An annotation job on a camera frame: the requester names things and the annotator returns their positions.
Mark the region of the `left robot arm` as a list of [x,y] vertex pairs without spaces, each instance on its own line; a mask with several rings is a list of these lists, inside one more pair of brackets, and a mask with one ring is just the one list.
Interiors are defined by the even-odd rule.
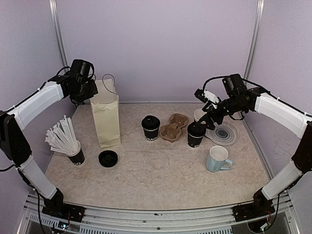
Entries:
[[62,217],[68,213],[62,192],[49,181],[32,156],[23,134],[29,123],[53,104],[69,97],[80,104],[98,93],[92,63],[75,59],[65,74],[56,74],[20,103],[0,113],[0,148],[21,177],[43,197],[45,207]]

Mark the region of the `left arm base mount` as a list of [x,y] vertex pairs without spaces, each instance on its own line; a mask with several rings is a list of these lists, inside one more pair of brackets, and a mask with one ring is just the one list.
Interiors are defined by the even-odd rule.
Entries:
[[42,212],[53,217],[81,223],[85,208],[83,206],[64,203],[63,198],[63,193],[56,188],[56,193],[51,199],[43,199],[44,206]]

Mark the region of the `brown pulp cup carrier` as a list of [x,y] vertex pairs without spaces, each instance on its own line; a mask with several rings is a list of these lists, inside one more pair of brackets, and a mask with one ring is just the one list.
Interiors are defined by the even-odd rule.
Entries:
[[171,143],[177,141],[182,134],[182,129],[188,124],[189,118],[186,115],[174,113],[168,119],[168,124],[159,130],[159,135]]

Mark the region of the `beige paper bag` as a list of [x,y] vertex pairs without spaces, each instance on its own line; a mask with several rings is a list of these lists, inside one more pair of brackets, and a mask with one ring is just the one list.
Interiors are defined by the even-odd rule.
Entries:
[[116,92],[115,77],[104,74],[95,81],[98,93],[90,98],[96,134],[101,148],[121,144],[119,125],[119,95]]

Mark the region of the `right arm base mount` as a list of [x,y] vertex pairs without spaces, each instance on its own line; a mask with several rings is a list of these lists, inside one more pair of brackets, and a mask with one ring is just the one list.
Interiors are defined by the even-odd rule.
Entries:
[[233,207],[233,214],[236,222],[265,216],[269,213],[273,214],[274,212],[275,208],[272,199],[267,200],[262,193],[262,189],[259,189],[253,195],[253,202]]

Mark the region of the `black plastic cup lid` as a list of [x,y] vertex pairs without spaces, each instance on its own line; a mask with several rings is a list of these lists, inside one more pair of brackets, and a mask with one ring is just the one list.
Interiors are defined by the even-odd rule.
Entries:
[[154,131],[160,126],[160,120],[152,115],[147,115],[141,122],[141,126],[146,130]]

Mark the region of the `stack of paper cups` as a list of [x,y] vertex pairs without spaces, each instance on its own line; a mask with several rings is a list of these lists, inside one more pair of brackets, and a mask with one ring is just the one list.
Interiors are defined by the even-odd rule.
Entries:
[[204,112],[202,109],[196,109],[194,111],[194,121],[198,122],[205,114],[206,112]]

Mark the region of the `stack of black lids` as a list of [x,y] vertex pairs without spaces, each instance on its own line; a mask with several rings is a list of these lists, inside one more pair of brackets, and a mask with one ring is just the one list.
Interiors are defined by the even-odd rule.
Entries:
[[113,167],[117,164],[118,155],[114,151],[105,150],[105,151],[102,151],[98,155],[98,160],[99,160],[99,163],[101,164],[101,166],[106,167],[106,168],[110,168],[110,167]]

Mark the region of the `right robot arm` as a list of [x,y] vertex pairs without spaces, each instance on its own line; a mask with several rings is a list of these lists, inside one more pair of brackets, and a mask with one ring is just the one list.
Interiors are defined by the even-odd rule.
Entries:
[[220,100],[205,87],[195,91],[195,97],[205,104],[202,109],[205,115],[196,125],[214,130],[225,116],[252,111],[276,121],[300,139],[290,162],[253,195],[249,211],[253,216],[260,216],[273,198],[312,170],[312,116],[275,97],[261,85],[254,83],[253,88],[247,88],[247,80],[240,74],[221,76],[220,79],[228,95],[225,100]]

